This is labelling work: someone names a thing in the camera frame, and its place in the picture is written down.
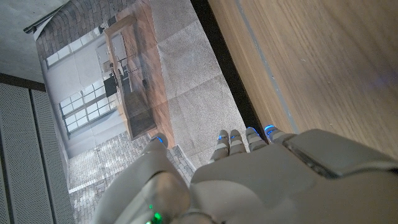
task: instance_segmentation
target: window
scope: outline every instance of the window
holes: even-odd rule
[[[60,103],[68,135],[116,110],[116,95],[106,97],[104,82],[99,80]]]

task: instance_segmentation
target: metal grille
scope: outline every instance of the metal grille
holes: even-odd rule
[[[15,223],[53,223],[28,89],[0,83],[0,128]]]
[[[2,167],[0,161],[0,223],[10,223],[8,215],[6,189],[4,188],[4,179],[2,176]]]
[[[35,90],[32,96],[56,222],[74,223],[49,98],[46,93]]]

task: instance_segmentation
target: brick floor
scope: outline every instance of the brick floor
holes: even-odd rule
[[[149,140],[146,134],[130,141],[125,132],[69,160],[69,196],[76,223],[90,223],[103,192],[134,162]],[[188,185],[194,168],[180,148],[168,150],[167,158]]]
[[[44,60],[64,46],[99,27],[136,0],[71,0],[44,27],[36,41]]]

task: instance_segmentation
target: green led light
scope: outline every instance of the green led light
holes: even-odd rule
[[[157,212],[157,213],[155,213],[154,218],[155,218],[157,221],[160,221],[160,220],[162,219],[162,216]]]

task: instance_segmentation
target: black gap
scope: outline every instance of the black gap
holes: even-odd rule
[[[46,162],[45,162],[45,159],[44,159],[43,144],[42,144],[42,140],[41,140],[41,137],[40,137],[39,124],[37,122],[37,115],[36,115],[36,111],[35,111],[35,105],[34,105],[34,102],[33,102],[32,90],[29,90],[29,97],[30,97],[30,103],[32,105],[33,119],[35,121],[37,141],[39,142],[40,156],[42,158],[43,171],[44,171],[44,177],[45,177],[45,184],[47,186],[47,193],[49,195],[49,202],[50,202],[52,220],[53,220],[54,223],[57,223],[57,219],[55,218],[54,206],[53,206],[53,202],[52,202],[52,194],[51,194],[51,189],[50,189],[49,175],[47,173],[47,166],[46,166]]]
[[[27,80],[25,78],[15,77],[12,75],[6,75],[3,73],[0,73],[0,83],[45,92],[45,86],[43,83]]]
[[[1,133],[0,133],[0,160],[1,160],[1,169],[2,169],[2,177],[4,181],[4,188],[6,189],[6,200],[7,200],[7,207],[8,207],[8,215],[10,217],[10,223],[14,224],[14,216],[12,215],[12,204],[11,204],[11,194],[8,184],[8,176],[7,176],[7,169],[6,169],[6,160],[4,157],[4,148],[2,146],[1,141]]]
[[[231,90],[232,96],[235,100],[236,106],[242,116],[246,127],[252,127],[258,131],[260,136],[267,141],[264,135],[264,130],[256,112],[253,109],[251,101],[244,89],[242,80],[236,70],[235,64],[232,60],[231,54],[218,27],[216,18],[211,10],[208,1],[191,0],[192,6],[198,15],[199,21],[205,34],[210,42],[216,55],[218,64],[225,77],[225,80]]]

